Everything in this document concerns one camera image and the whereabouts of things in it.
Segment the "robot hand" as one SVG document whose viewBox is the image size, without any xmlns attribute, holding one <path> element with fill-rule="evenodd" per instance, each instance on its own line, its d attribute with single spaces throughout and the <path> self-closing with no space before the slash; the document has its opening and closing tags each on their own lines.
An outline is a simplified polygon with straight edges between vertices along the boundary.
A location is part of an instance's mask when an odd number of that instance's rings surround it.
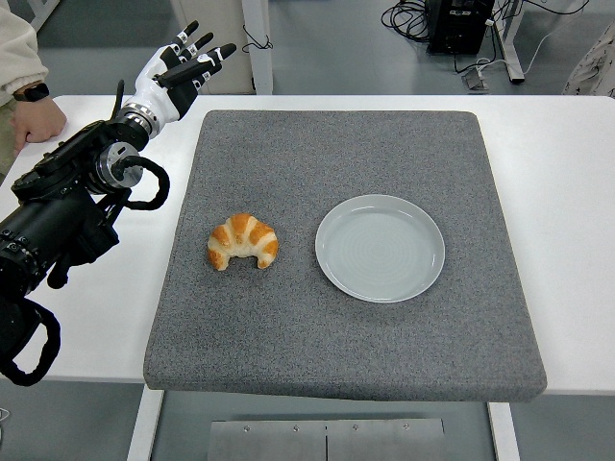
<svg viewBox="0 0 615 461">
<path fill-rule="evenodd" d="M 181 120 L 200 89 L 236 51 L 233 43 L 206 51 L 212 33 L 191 43 L 189 38 L 198 27 L 199 23 L 192 21 L 157 50 L 135 80 L 135 95 L 118 112 L 121 117 L 141 122 L 150 136 L 159 133 L 165 124 Z"/>
</svg>

